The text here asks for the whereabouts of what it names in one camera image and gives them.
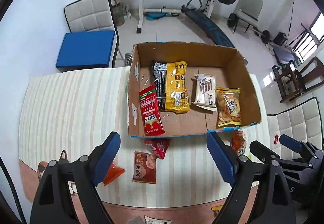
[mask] blue cushion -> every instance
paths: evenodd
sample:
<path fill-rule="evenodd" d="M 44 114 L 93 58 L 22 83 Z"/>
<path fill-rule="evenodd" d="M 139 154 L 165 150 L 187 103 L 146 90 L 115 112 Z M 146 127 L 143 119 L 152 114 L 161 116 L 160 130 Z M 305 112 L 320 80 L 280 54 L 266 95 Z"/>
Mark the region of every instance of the blue cushion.
<path fill-rule="evenodd" d="M 108 67 L 114 36 L 113 30 L 66 33 L 56 67 Z"/>

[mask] open cardboard box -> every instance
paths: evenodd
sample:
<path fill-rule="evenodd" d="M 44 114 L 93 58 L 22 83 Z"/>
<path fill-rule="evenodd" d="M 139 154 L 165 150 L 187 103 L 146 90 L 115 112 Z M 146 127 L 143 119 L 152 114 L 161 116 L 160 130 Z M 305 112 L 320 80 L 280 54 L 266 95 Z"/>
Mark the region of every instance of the open cardboard box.
<path fill-rule="evenodd" d="M 223 131 L 219 128 L 218 113 L 190 104 L 190 111 L 185 114 L 160 112 L 165 134 L 147 137 L 144 133 L 138 93 L 153 84 L 152 61 L 171 63 L 184 60 L 187 62 L 185 86 L 189 102 L 195 100 L 195 73 L 209 74 L 216 77 L 216 84 L 224 88 L 241 88 L 239 95 L 242 126 L 261 122 L 258 99 L 253 83 L 244 66 L 242 55 L 237 49 L 202 43 L 166 42 L 140 43 L 134 46 L 133 61 L 128 83 L 129 123 L 128 135 L 143 138 L 166 138 L 179 136 L 203 135 L 208 130 Z"/>

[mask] window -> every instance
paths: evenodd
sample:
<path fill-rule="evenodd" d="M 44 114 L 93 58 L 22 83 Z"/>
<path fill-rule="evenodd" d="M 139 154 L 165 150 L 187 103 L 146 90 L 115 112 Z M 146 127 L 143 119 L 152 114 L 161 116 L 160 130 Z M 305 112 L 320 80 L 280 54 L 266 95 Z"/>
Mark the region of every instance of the window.
<path fill-rule="evenodd" d="M 310 30 L 315 34 L 315 36 L 322 42 L 324 40 L 324 16 L 319 13 L 313 24 L 310 27 Z M 317 49 L 317 46 L 312 39 L 312 37 L 305 33 L 301 40 L 294 46 L 297 56 L 300 58 L 303 63 L 307 58 L 309 58 Z"/>

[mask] blue gripper pad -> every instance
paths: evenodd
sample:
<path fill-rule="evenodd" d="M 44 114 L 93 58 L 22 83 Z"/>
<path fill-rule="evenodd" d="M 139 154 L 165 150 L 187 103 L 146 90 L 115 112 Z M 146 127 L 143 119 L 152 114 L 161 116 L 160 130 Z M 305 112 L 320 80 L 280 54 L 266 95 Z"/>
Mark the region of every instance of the blue gripper pad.
<path fill-rule="evenodd" d="M 234 156 L 228 154 L 230 150 L 227 149 L 226 145 L 219 138 L 216 132 L 207 133 L 207 148 L 212 155 L 223 180 L 233 186 L 235 184 L 234 176 L 237 172 L 238 163 Z"/>
<path fill-rule="evenodd" d="M 114 161 L 114 158 L 120 148 L 120 136 L 116 132 L 111 132 L 107 139 L 101 146 L 97 146 L 92 153 L 97 152 L 99 157 L 95 157 L 98 160 L 94 165 L 94 174 L 91 179 L 92 184 L 97 186 L 105 179 L 105 176 Z"/>
<path fill-rule="evenodd" d="M 302 151 L 302 143 L 300 141 L 297 141 L 288 135 L 281 135 L 279 138 L 279 142 L 289 148 L 290 150 L 294 151 L 295 153 L 299 153 Z"/>

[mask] tiled floor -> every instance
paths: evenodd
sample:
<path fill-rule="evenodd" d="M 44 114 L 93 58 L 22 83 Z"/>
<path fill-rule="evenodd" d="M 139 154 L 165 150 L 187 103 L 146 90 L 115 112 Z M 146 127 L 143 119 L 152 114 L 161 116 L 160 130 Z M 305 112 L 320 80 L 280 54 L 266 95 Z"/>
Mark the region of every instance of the tiled floor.
<path fill-rule="evenodd" d="M 274 56 L 270 54 L 261 39 L 255 36 L 252 30 L 244 33 L 246 25 L 238 25 L 235 34 L 229 29 L 226 19 L 213 19 L 221 30 L 232 41 L 240 53 L 247 58 L 247 69 L 250 73 L 256 74 L 265 106 L 268 114 L 278 113 L 294 106 L 296 103 L 280 103 L 280 93 L 277 84 L 272 82 L 265 86 L 263 78 L 271 71 L 272 66 L 276 64 Z M 118 27 L 119 48 L 124 55 L 132 52 L 134 44 L 141 42 L 167 42 L 167 41 L 185 41 L 202 42 L 213 44 L 205 32 L 203 32 L 191 19 L 185 15 L 179 17 L 164 17 L 159 20 L 149 21 L 144 19 L 141 34 L 136 33 L 138 20 L 131 18 Z M 120 56 L 117 56 L 116 67 L 122 67 L 124 63 Z"/>

